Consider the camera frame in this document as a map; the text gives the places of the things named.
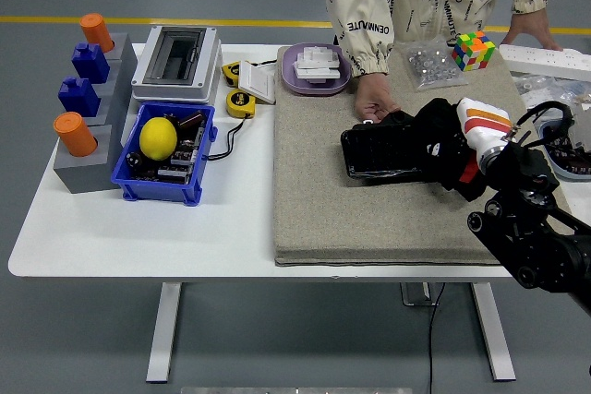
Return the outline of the person's left hand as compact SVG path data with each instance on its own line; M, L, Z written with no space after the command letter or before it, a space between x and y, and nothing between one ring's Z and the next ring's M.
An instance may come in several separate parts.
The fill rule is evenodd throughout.
M501 45L513 44L520 34L533 36L543 49L563 50L550 32L549 19L545 8L530 13L512 14L509 30L502 39Z

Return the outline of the person's right hand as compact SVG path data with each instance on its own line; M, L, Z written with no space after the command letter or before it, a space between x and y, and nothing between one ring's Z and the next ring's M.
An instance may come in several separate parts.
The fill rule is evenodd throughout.
M401 110L393 99L389 77L384 73L372 73L358 78L355 112L363 121L381 122L389 113Z

